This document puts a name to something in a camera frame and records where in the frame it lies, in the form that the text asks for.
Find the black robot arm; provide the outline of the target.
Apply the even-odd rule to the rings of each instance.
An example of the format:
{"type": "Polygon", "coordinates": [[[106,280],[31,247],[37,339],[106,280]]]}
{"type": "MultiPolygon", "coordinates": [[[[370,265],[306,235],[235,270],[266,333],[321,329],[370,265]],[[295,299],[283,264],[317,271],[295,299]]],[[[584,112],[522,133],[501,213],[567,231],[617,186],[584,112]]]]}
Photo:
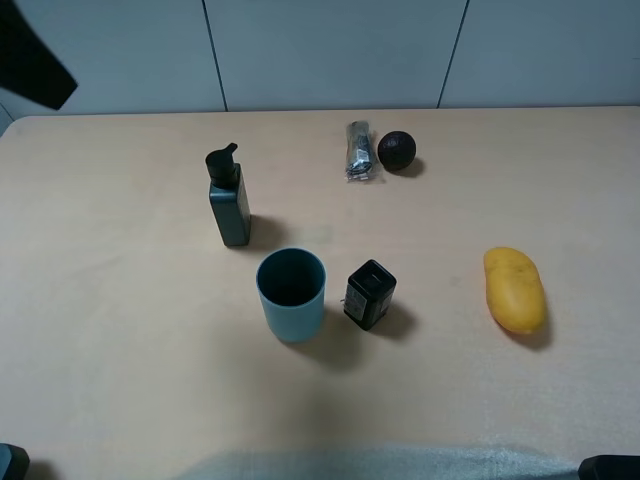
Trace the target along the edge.
{"type": "Polygon", "coordinates": [[[78,87],[14,1],[1,2],[1,87],[56,111],[78,87]]]}

